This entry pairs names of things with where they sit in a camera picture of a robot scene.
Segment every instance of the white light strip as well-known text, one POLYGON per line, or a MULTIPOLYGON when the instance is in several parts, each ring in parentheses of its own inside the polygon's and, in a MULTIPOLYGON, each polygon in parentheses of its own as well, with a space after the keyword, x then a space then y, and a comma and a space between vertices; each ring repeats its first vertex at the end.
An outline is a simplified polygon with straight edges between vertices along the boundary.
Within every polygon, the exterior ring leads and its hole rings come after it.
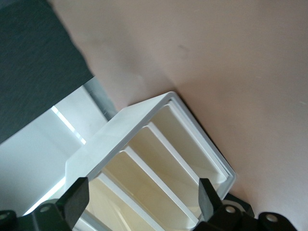
POLYGON ((40 198, 28 211, 25 212, 24 215, 31 213, 34 209, 36 209, 41 203, 51 198, 58 190, 60 190, 65 184, 65 177, 62 178, 52 189, 50 189, 42 198, 40 198))
POLYGON ((72 131, 72 133, 82 142, 82 144, 86 144, 86 141, 84 138, 81 137, 81 135, 76 131, 76 129, 71 125, 70 122, 62 115, 61 112, 59 112, 58 108, 55 106, 52 106, 51 110, 59 117, 59 119, 72 131))

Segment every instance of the white plastic box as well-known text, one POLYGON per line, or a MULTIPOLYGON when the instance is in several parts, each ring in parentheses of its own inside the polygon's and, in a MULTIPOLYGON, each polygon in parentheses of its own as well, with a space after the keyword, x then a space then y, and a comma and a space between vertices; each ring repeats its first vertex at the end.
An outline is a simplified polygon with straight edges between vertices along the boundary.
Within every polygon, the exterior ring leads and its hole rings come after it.
POLYGON ((174 92, 122 109, 66 162, 90 180, 88 213, 113 231, 190 230, 199 178, 221 199, 235 173, 174 92))

